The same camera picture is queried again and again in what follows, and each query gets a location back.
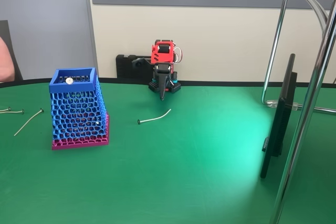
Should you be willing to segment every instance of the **wire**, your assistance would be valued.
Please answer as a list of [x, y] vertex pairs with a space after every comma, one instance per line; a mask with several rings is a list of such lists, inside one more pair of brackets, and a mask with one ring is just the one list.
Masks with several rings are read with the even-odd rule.
[[20, 130], [18, 130], [18, 131], [14, 134], [14, 136], [16, 136], [17, 133], [19, 133], [19, 132], [23, 129], [23, 127], [26, 126], [27, 123], [29, 123], [29, 121], [30, 121], [31, 119], [33, 119], [33, 118], [36, 117], [39, 113], [42, 113], [42, 112], [44, 112], [44, 110], [43, 110], [43, 109], [40, 109], [39, 112], [37, 112], [35, 115], [33, 115], [31, 118], [29, 118], [28, 121], [27, 121], [27, 122], [20, 128]]
[[160, 119], [160, 118], [164, 117], [165, 115], [167, 115], [171, 110], [172, 110], [172, 109], [169, 109], [164, 115], [159, 116], [158, 118], [153, 118], [153, 119], [148, 119], [148, 120], [143, 120], [143, 121], [138, 120], [138, 124], [145, 123], [145, 122], [150, 122], [150, 121], [154, 121], [154, 120]]
[[181, 58], [180, 58], [180, 60], [179, 61], [177, 61], [178, 60], [178, 56], [177, 56], [177, 60], [174, 62], [174, 64], [179, 64], [181, 61], [182, 61], [182, 57], [183, 57], [183, 53], [182, 53], [182, 49], [180, 48], [180, 47], [175, 47], [174, 48], [174, 50], [175, 49], [178, 49], [178, 50], [180, 50], [180, 56], [181, 56]]

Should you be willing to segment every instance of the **curved metal tube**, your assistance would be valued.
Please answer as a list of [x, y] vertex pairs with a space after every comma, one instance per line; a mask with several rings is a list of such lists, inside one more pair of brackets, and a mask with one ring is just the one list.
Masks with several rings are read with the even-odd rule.
[[326, 10], [323, 9], [323, 7], [320, 5], [320, 3], [317, 0], [306, 0], [308, 4], [311, 6], [311, 8], [314, 10], [314, 12], [317, 15], [317, 18], [319, 19], [322, 33], [325, 30], [325, 24], [327, 23], [328, 20], [328, 15]]
[[281, 9], [280, 9], [280, 15], [279, 15], [279, 20], [278, 20], [277, 30], [275, 32], [275, 37], [274, 37], [274, 41], [273, 41], [271, 56], [269, 58], [267, 72], [266, 72], [266, 76], [265, 76], [264, 87], [262, 89], [263, 91], [262, 91], [262, 94], [261, 94], [261, 102], [264, 105], [267, 105], [267, 102], [265, 101], [266, 90], [267, 90], [268, 83], [269, 83], [269, 77], [271, 76], [271, 71], [272, 71], [272, 66], [273, 66], [275, 53], [277, 51], [277, 46], [278, 46], [279, 36], [280, 36], [280, 32], [281, 32], [283, 17], [285, 16], [287, 1], [288, 0], [282, 0], [282, 5], [281, 5]]
[[314, 106], [322, 86], [323, 77], [326, 73], [331, 57], [332, 48], [336, 39], [336, 0], [333, 0], [329, 19], [325, 28], [326, 29], [323, 33], [319, 54], [309, 82], [306, 98], [304, 99], [300, 119], [295, 130], [284, 173], [281, 178], [274, 210], [269, 222], [270, 224], [279, 223], [282, 208], [288, 195], [288, 187], [292, 179], [293, 170], [295, 169], [296, 163], [298, 161], [302, 142], [305, 139], [306, 133], [308, 131], [310, 119], [314, 111]]
[[[271, 55], [270, 55], [269, 62], [268, 62], [268, 67], [267, 67], [266, 76], [265, 76], [265, 82], [264, 82], [264, 86], [263, 86], [263, 89], [262, 89], [263, 91], [261, 93], [261, 102], [264, 105], [269, 105], [269, 103], [267, 101], [265, 101], [265, 96], [266, 96], [266, 91], [267, 91], [267, 88], [268, 88], [269, 78], [270, 78], [271, 71], [272, 71], [272, 66], [273, 66], [273, 62], [274, 62], [274, 58], [275, 58], [275, 53], [276, 53], [277, 46], [278, 46], [278, 41], [279, 41], [279, 36], [280, 36], [281, 27], [282, 27], [282, 23], [283, 23], [283, 18], [285, 16], [287, 1], [288, 0], [282, 0], [282, 5], [281, 5], [281, 9], [280, 9], [280, 15], [279, 15], [278, 25], [277, 25], [277, 29], [276, 29], [276, 34], [275, 34], [275, 37], [274, 37], [273, 47], [272, 47]], [[319, 19], [321, 29], [322, 29], [322, 34], [323, 34], [323, 32], [326, 28], [325, 26], [326, 26], [327, 20], [328, 20], [327, 12], [323, 9], [323, 7], [320, 5], [320, 3], [317, 0], [306, 0], [306, 1], [308, 2], [308, 4], [311, 6], [311, 8], [316, 13], [316, 15]], [[330, 108], [316, 107], [314, 110], [318, 111], [318, 112], [336, 114], [336, 110], [330, 109]]]

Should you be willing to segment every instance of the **chrome metal pole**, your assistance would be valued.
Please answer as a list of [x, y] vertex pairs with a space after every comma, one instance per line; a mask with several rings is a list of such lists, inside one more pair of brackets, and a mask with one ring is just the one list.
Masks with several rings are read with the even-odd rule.
[[317, 60], [314, 66], [311, 79], [310, 79], [306, 98], [303, 103], [300, 119], [299, 119], [298, 125], [295, 130], [295, 134], [294, 134], [293, 142], [290, 147], [289, 154], [288, 154], [285, 170], [281, 178], [280, 187], [279, 187], [277, 198], [275, 201], [274, 210], [271, 215], [270, 222], [269, 222], [270, 224], [279, 223], [282, 208], [283, 208], [285, 199], [288, 195], [288, 187], [292, 179], [293, 170], [296, 166], [298, 156], [301, 150], [302, 141], [306, 136], [308, 126], [310, 123], [310, 119], [314, 111], [314, 106], [316, 104], [316, 100], [317, 100], [318, 94], [321, 89], [323, 77], [324, 77], [324, 74], [326, 73], [326, 69], [329, 63], [332, 48], [335, 43], [336, 0], [333, 0], [328, 22], [325, 28], [326, 29], [323, 33], [323, 39], [321, 42], [319, 54], [318, 54], [318, 57], [317, 57]]
[[262, 94], [261, 94], [261, 102], [265, 105], [267, 105], [267, 103], [265, 101], [266, 90], [267, 90], [267, 86], [268, 86], [268, 82], [269, 82], [269, 77], [270, 77], [271, 71], [272, 71], [272, 66], [273, 66], [275, 53], [277, 51], [277, 46], [278, 46], [279, 36], [280, 36], [281, 27], [282, 27], [282, 23], [283, 23], [283, 17], [285, 16], [286, 6], [287, 6], [287, 0], [282, 0], [282, 5], [281, 5], [281, 9], [280, 9], [280, 15], [279, 15], [279, 20], [278, 20], [277, 30], [275, 32], [275, 37], [274, 37], [274, 42], [273, 42], [273, 46], [272, 46], [271, 56], [269, 58], [267, 72], [266, 72], [266, 76], [265, 76], [264, 87], [262, 89], [263, 91], [262, 91]]

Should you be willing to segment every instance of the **table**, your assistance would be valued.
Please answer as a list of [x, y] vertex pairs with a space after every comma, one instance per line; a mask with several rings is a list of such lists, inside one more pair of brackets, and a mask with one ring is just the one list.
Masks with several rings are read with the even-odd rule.
[[[25, 110], [0, 114], [0, 223], [268, 223], [300, 112], [261, 180], [275, 113], [259, 102], [262, 87], [182, 87], [163, 102], [144, 85], [101, 87], [110, 144], [59, 151], [51, 150], [48, 83], [0, 88], [0, 110]], [[335, 101], [336, 89], [322, 88], [317, 106]], [[13, 137], [39, 108], [45, 113]], [[313, 115], [281, 223], [334, 223], [333, 125], [335, 116]]]

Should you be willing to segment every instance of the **honeycomb mesh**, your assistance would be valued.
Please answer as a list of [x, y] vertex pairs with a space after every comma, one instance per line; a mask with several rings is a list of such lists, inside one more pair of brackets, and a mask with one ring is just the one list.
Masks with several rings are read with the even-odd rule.
[[51, 93], [53, 146], [108, 142], [108, 114], [98, 78], [94, 91]]

